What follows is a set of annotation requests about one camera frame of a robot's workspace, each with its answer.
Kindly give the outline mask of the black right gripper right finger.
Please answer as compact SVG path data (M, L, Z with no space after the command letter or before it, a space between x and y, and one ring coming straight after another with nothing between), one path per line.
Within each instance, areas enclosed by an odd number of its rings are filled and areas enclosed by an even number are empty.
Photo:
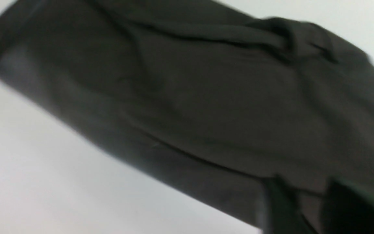
M346 180L331 179L322 205L324 234L374 234L374 194Z

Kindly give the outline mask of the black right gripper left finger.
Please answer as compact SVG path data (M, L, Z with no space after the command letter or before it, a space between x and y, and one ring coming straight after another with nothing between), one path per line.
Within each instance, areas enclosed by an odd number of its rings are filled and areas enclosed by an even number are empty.
M263 234L316 234L302 213L297 192L281 177L261 180L258 227Z

